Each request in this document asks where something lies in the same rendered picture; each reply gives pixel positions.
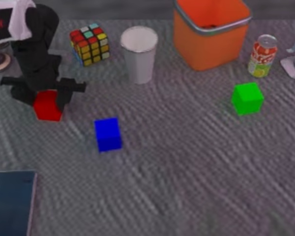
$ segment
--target orange box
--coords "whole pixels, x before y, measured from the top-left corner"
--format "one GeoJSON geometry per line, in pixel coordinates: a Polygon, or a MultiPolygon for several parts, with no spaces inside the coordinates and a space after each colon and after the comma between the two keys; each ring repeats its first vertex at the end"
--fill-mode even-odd
{"type": "Polygon", "coordinates": [[[214,68],[239,56],[251,18],[241,0],[175,0],[174,45],[192,69],[214,68]]]}

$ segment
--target white cup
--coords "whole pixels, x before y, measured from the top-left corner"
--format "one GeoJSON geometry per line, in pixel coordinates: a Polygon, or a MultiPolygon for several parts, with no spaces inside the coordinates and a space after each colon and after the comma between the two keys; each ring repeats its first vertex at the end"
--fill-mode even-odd
{"type": "Polygon", "coordinates": [[[120,38],[129,78],[136,84],[152,79],[157,33],[148,27],[134,26],[126,29],[120,38]]]}

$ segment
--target soda can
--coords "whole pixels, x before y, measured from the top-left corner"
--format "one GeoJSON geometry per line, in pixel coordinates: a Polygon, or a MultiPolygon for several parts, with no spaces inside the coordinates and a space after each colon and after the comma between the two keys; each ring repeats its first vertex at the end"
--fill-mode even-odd
{"type": "Polygon", "coordinates": [[[257,78],[268,75],[277,52],[277,40],[274,36],[263,34],[254,43],[248,71],[257,78]]]}

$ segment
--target blue cube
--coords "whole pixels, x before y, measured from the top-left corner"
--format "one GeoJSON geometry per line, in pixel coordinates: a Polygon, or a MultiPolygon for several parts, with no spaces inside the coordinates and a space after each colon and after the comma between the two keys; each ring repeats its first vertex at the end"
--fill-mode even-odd
{"type": "Polygon", "coordinates": [[[117,118],[94,121],[99,152],[121,149],[122,141],[117,118]]]}

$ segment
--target cube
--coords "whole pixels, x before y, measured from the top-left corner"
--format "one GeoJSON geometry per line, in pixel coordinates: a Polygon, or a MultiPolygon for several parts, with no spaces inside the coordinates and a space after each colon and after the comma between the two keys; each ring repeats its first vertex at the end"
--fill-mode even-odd
{"type": "Polygon", "coordinates": [[[70,40],[74,56],[82,66],[89,66],[110,56],[108,37],[98,24],[72,31],[70,40]]]}
{"type": "Polygon", "coordinates": [[[122,141],[117,118],[94,121],[99,152],[121,149],[122,141]]]}
{"type": "Polygon", "coordinates": [[[62,111],[58,109],[56,99],[57,91],[47,90],[37,94],[33,107],[38,120],[61,120],[62,111]]]}
{"type": "Polygon", "coordinates": [[[232,104],[238,115],[247,115],[260,111],[264,96],[257,83],[236,85],[232,95],[232,104]]]}

